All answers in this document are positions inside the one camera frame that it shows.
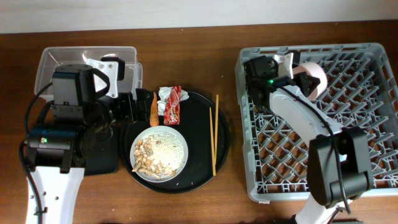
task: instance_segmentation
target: clear plastic container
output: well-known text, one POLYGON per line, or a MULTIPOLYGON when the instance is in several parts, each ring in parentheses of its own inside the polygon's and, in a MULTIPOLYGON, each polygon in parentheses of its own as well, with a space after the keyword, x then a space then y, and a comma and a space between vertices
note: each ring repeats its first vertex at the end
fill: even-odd
MULTIPOLYGON (((124 80, 118 81, 118 92, 131 91, 136 99, 135 89, 142 87, 142 65, 137 61, 137 50, 134 47, 47 47, 37 69, 35 94, 51 82, 57 66, 85 64, 87 58, 101 60, 105 56, 119 57, 125 61, 124 80)), ((40 97, 46 101, 53 100, 52 86, 40 97)))

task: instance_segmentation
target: white bowl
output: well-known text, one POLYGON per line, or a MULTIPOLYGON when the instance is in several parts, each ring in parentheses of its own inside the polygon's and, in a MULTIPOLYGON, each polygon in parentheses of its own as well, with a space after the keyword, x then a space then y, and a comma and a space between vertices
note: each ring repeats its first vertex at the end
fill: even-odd
POLYGON ((188 160, 188 146, 187 146, 187 142, 185 141, 184 137, 174 128, 170 128, 167 126, 155 126, 155 127, 151 127, 146 129, 145 131, 141 132, 134 140, 134 142, 132 142, 131 148, 130 148, 130 163, 131 166, 134 167, 136 165, 136 157, 134 156, 134 146, 137 144, 137 141, 140 139, 143 139, 145 135, 149 134, 149 133, 156 133, 156 132, 166 132, 166 133, 170 133, 175 135, 178 140, 180 140, 180 142, 182 143, 182 146, 184 148, 184 158, 183 158, 183 164, 175 171, 175 175, 172 177, 165 177, 165 178, 161 178, 160 180, 156 179, 153 176, 148 176, 145 175, 145 173, 143 172, 136 172, 137 175, 139 177, 141 177, 142 179, 149 181, 149 182, 153 182, 153 183, 161 183, 161 182, 166 182, 169 181, 171 179, 173 179, 174 177, 176 177, 181 170, 185 167, 185 164, 187 163, 188 160))

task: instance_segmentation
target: candy wrapper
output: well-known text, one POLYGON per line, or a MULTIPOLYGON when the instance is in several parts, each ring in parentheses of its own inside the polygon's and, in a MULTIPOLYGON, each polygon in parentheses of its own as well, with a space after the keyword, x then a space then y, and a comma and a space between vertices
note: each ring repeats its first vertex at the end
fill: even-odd
MULTIPOLYGON (((164 110, 166 109, 167 102, 169 100, 170 93, 173 87, 160 87, 159 89, 159 101, 157 102, 157 114, 164 116, 164 110)), ((187 91, 181 89, 180 102, 189 98, 187 91)))
POLYGON ((165 125, 180 124, 180 97, 181 86, 173 87, 164 111, 165 125))

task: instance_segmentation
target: orange carrot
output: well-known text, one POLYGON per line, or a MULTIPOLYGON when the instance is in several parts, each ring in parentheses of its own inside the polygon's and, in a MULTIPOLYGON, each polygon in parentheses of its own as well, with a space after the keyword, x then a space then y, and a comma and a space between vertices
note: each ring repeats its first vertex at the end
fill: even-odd
POLYGON ((150 106, 149 124, 150 124, 151 127, 159 125, 159 116, 157 115, 157 97, 156 97, 156 93, 154 93, 154 100, 152 101, 152 105, 150 106))

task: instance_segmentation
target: white wall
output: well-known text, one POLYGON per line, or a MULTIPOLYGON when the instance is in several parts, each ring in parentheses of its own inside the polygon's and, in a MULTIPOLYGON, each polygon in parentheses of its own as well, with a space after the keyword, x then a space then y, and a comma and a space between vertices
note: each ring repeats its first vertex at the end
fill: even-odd
POLYGON ((0 0, 0 33, 398 19, 395 0, 0 0))

